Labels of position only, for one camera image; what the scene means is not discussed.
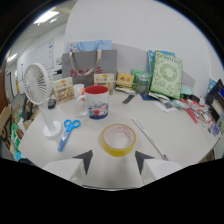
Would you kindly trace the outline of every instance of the bottle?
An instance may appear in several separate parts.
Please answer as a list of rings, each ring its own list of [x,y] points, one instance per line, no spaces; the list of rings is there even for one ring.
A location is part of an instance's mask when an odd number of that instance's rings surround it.
[[[146,74],[139,74],[136,81],[136,91],[139,94],[148,94],[150,77]]]

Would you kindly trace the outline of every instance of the scissor handle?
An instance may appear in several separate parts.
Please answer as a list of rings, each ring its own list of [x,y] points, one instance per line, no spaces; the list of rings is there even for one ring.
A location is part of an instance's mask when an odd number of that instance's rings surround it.
[[[73,128],[78,128],[81,125],[80,120],[74,120],[73,122],[71,120],[66,120],[64,122],[65,127],[67,127],[66,131],[71,131]]]

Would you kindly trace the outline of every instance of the fan grille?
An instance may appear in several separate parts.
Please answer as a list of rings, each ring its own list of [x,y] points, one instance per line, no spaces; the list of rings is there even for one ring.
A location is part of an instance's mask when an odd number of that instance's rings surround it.
[[[28,99],[34,104],[41,104],[49,97],[53,89],[53,77],[46,65],[30,65],[24,76],[24,89]]]

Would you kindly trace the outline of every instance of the tape roll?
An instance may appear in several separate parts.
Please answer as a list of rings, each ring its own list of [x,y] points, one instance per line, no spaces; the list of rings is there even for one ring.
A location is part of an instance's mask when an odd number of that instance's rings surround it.
[[[121,157],[133,149],[136,142],[134,130],[125,124],[112,124],[101,134],[103,149],[111,156]]]

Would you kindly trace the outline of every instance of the mug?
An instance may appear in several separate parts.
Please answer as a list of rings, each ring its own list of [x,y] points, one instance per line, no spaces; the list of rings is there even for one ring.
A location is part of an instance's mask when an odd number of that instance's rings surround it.
[[[84,88],[83,84],[76,84],[73,86],[75,98],[78,98],[82,95],[82,90]]]
[[[79,111],[79,101],[85,99],[86,111]],[[106,86],[89,86],[85,88],[84,95],[79,96],[75,102],[76,112],[80,116],[89,115],[89,118],[99,120],[107,117],[109,108],[109,88]]]

